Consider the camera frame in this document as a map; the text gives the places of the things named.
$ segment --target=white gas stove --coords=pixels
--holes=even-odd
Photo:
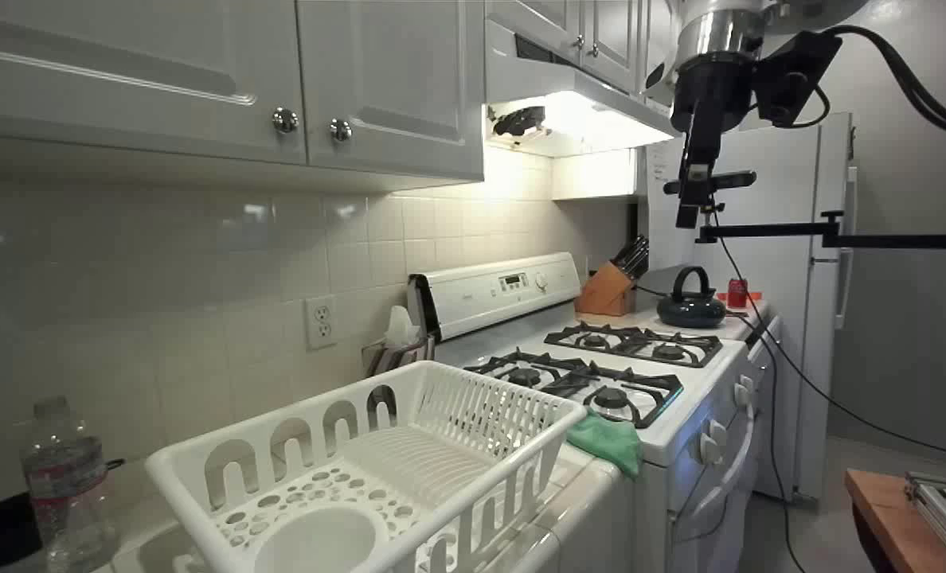
[[[609,540],[612,561],[593,571],[735,571],[769,363],[757,336],[745,343],[745,321],[683,330],[652,312],[575,316],[579,274],[569,255],[419,274],[410,287],[420,321],[439,339],[438,360],[578,397],[639,431],[643,472],[606,494],[617,498],[612,505],[627,505],[632,536]],[[589,504],[569,504],[566,512],[589,512]],[[562,540],[575,552],[579,538],[593,536],[564,533]]]

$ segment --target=white dish rack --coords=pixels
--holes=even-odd
[[[584,405],[416,363],[149,456],[221,573],[450,573],[527,520]]]

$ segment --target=water bottle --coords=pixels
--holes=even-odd
[[[74,418],[64,397],[35,405],[35,431],[23,449],[23,474],[40,536],[68,571],[96,571],[111,561],[118,533],[109,501],[109,472],[100,435]]]

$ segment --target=kettle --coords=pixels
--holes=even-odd
[[[688,278],[697,274],[701,293],[685,293]],[[659,299],[659,317],[676,328],[718,328],[727,304],[714,299],[703,267],[685,267],[671,279],[671,293]]]

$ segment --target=range hood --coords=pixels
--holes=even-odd
[[[531,155],[585,155],[671,139],[669,112],[600,82],[496,23],[487,23],[487,105],[493,121],[508,117],[505,135],[496,123],[491,135],[511,136]]]

